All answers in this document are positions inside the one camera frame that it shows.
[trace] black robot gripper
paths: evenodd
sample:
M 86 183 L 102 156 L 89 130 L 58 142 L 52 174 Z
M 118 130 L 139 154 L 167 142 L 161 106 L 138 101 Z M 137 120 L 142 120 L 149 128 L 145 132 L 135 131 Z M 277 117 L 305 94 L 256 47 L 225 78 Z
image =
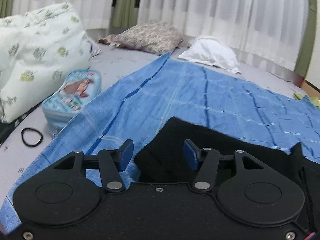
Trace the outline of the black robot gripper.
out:
M 242 150 L 221 155 L 183 145 L 192 183 L 132 183 L 119 172 L 133 142 L 84 156 L 74 151 L 22 183 L 13 205 L 22 224 L 0 239 L 304 240 L 296 222 L 305 196 L 298 185 Z M 217 184 L 218 171 L 232 176 Z M 102 187 L 85 177 L 99 170 Z

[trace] white pillow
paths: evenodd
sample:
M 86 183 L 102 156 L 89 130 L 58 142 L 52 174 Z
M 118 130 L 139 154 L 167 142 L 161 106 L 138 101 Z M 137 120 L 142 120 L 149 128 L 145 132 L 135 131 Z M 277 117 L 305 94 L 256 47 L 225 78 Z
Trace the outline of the white pillow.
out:
M 239 62 L 233 50 L 212 36 L 198 36 L 190 49 L 183 52 L 178 58 L 217 66 L 232 73 L 241 73 L 238 69 Z
M 0 120 L 10 123 L 89 67 L 90 45 L 68 3 L 0 19 Z

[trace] wipes package lid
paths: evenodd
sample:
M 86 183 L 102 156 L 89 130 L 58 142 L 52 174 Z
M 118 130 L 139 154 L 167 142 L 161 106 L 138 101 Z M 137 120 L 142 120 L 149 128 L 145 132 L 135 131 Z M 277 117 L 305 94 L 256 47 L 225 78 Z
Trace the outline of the wipes package lid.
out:
M 68 74 L 60 89 L 42 102 L 50 132 L 58 134 L 87 103 L 101 93 L 101 75 L 93 70 Z

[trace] pillow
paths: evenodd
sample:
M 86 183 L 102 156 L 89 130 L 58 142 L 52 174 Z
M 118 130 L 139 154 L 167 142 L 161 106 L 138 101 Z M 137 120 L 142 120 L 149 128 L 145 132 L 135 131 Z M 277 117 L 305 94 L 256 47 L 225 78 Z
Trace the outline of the pillow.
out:
M 172 53 L 182 42 L 182 38 L 179 30 L 172 25 L 152 20 L 124 31 L 115 36 L 112 41 L 128 49 L 163 55 L 167 52 Z
M 217 66 L 232 73 L 241 73 L 238 69 L 239 62 L 233 50 L 212 36 L 198 36 L 190 49 L 180 54 L 178 58 Z
M 0 120 L 10 123 L 90 64 L 90 45 L 68 3 L 0 19 Z

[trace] white bed sheet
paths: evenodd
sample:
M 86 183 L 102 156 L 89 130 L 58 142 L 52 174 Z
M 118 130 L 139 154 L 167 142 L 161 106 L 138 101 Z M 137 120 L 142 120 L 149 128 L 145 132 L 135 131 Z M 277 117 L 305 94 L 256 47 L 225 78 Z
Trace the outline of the white bed sheet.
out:
M 172 58 L 177 58 L 186 48 L 177 49 Z M 141 69 L 158 56 L 146 52 L 118 49 L 109 46 L 102 47 L 102 54 L 92 58 L 91 69 L 97 70 L 102 76 L 102 91 L 116 83 L 121 77 L 129 75 Z M 293 93 L 305 94 L 305 92 L 293 85 L 255 67 L 241 64 L 242 74 L 233 74 L 216 67 L 206 66 L 209 69 L 225 73 L 238 78 L 252 81 L 262 88 L 291 97 Z M 35 147 L 26 147 L 21 140 L 21 130 L 32 127 L 43 133 L 43 142 Z M 36 143 L 39 136 L 35 133 L 25 134 L 29 143 Z M 0 147 L 0 204 L 14 182 L 21 176 L 25 169 L 38 157 L 38 155 L 51 142 L 51 135 L 47 128 L 46 118 L 39 106 L 13 131 L 9 138 Z

